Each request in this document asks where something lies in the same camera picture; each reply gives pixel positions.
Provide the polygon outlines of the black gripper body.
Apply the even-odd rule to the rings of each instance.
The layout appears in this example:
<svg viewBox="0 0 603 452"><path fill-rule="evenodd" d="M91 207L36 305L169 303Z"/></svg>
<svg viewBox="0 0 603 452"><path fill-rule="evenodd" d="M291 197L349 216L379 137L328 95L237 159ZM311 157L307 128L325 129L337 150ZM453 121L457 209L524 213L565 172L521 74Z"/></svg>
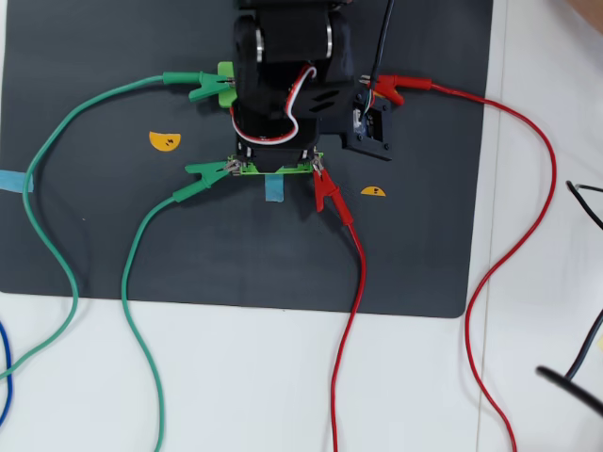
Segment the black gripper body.
<svg viewBox="0 0 603 452"><path fill-rule="evenodd" d="M316 156L323 121L354 95L351 28L342 15L242 15L234 25L237 155L258 171Z"/></svg>

